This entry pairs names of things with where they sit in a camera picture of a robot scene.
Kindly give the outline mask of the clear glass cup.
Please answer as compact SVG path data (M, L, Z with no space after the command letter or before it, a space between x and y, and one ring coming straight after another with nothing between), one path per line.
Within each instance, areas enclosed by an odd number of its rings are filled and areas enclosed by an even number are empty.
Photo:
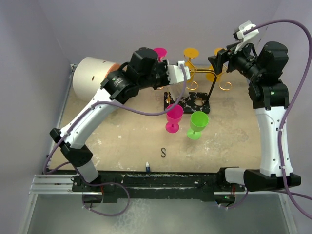
M169 85L168 90L174 101L173 105L179 103L181 99L185 99L190 95L186 85L183 83Z

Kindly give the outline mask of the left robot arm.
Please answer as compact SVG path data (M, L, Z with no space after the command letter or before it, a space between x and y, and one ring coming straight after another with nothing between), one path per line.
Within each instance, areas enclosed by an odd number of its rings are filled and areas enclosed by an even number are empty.
M157 89L170 84L169 63L159 61L155 50L142 47L134 51L130 61L110 67L95 95L65 127L53 128L50 136L89 191L100 187L100 175L92 162L93 154L86 141L93 131L116 109L144 88Z

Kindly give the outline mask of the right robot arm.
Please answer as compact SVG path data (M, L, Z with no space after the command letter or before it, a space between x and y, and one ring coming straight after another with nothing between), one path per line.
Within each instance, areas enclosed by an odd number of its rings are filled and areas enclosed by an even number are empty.
M301 184L301 177L294 174L289 159L286 121L284 114L290 106L287 86L280 80L288 62L285 45L270 41L255 53L252 43L237 50L238 44L228 45L208 61L219 75L224 63L227 72L238 71L249 81L248 94L253 103L261 137L261 162L259 169L240 167L220 168L217 186L223 191L234 184L242 185L250 192L280 190Z

